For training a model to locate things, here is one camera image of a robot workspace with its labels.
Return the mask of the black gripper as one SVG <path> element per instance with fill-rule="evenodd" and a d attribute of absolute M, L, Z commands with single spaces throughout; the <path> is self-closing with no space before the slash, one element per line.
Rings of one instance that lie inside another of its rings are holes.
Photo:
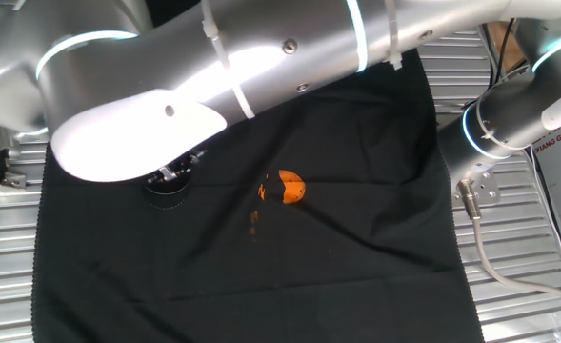
<path fill-rule="evenodd" d="M 155 184 L 162 182 L 169 182 L 174 180 L 177 175 L 190 173 L 192 168 L 199 164 L 207 150 L 190 151 L 172 162 L 172 168 L 164 166 L 159 170 L 153 172 L 147 179 L 147 184 Z"/>

